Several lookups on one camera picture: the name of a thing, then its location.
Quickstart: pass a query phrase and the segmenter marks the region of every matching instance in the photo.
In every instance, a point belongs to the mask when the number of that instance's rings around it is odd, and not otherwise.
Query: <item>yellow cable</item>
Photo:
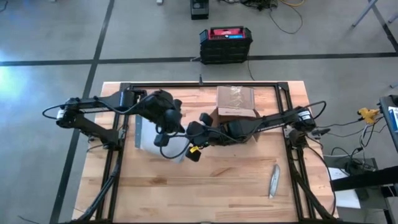
[[[305,0],[302,0],[300,3],[298,4],[292,4],[292,3],[287,3],[284,0],[280,0],[283,4],[286,4],[288,6],[292,6],[292,7],[297,7],[297,6],[301,6],[302,4],[304,4]]]

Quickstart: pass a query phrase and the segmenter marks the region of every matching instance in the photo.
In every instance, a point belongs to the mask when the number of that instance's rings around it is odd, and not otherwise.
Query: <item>silver knife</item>
[[[274,165],[274,171],[272,173],[271,182],[269,184],[269,198],[275,197],[276,190],[278,188],[280,168],[278,164]]]

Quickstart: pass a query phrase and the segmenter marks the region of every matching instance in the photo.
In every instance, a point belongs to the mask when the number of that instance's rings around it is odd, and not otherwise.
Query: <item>gray concrete floor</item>
[[[108,2],[10,1],[0,13],[0,62],[92,59]],[[210,19],[191,21],[187,0],[166,0],[163,6],[148,0],[116,0],[101,58],[195,57],[203,29],[235,25],[252,30],[251,55],[394,52],[373,11],[352,29],[366,0],[307,0],[298,8],[304,25],[295,35],[279,31],[267,12],[210,2]],[[377,7],[385,20],[398,11],[394,0],[380,1]],[[286,29],[298,25],[297,15],[282,4],[274,17]],[[398,21],[388,26],[398,37]],[[352,121],[359,108],[375,108],[380,96],[398,94],[398,89],[389,88],[398,82],[397,57],[261,60],[250,61],[250,68],[256,80],[303,80],[311,102],[328,103],[319,124]],[[90,65],[0,66],[1,223],[25,223],[18,215],[41,224],[49,222],[72,131],[58,128],[41,111],[81,96],[89,69]],[[246,63],[99,65],[90,95],[99,94],[105,81],[187,81],[198,80],[199,74],[204,81],[250,80]],[[354,124],[333,132],[346,134],[361,128],[362,124]],[[335,146],[352,151],[358,147],[358,137],[325,136],[322,143],[324,154]],[[86,137],[81,136],[60,221],[71,217],[86,147]],[[397,165],[398,153],[386,129],[374,135],[366,156],[375,157],[380,168]],[[398,213],[398,203],[389,203]],[[338,211],[347,221],[386,222],[380,210]]]

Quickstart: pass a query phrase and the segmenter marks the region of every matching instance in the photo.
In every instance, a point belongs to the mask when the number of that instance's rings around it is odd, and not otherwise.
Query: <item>brown cardboard box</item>
[[[213,127],[220,123],[236,119],[255,119],[260,114],[256,111],[254,89],[243,86],[218,86],[216,109],[210,114]],[[253,135],[257,141],[259,133]]]

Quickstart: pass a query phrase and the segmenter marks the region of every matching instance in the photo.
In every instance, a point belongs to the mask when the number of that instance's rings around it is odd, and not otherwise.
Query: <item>wooden tabletop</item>
[[[104,83],[101,96],[111,95],[119,86],[119,82]],[[289,82],[289,87],[293,106],[308,104],[304,82]],[[163,89],[182,100],[183,125],[198,121],[200,113],[210,113],[215,108],[216,88]],[[273,88],[255,87],[254,92],[256,109],[261,115],[278,113]],[[95,122],[111,128],[113,117],[114,113],[100,113]],[[261,133],[259,142],[208,147],[202,150],[199,162],[185,159],[175,164],[134,147],[134,122],[131,116],[114,222],[297,221],[281,128]],[[322,155],[318,144],[309,143]],[[310,150],[305,150],[304,158],[312,192],[331,211],[333,193],[325,166]],[[100,190],[105,159],[106,150],[102,148],[87,154],[73,218],[81,215],[79,210],[87,209]],[[274,164],[279,165],[281,173],[276,196],[269,199]],[[307,214],[304,197],[301,198]]]

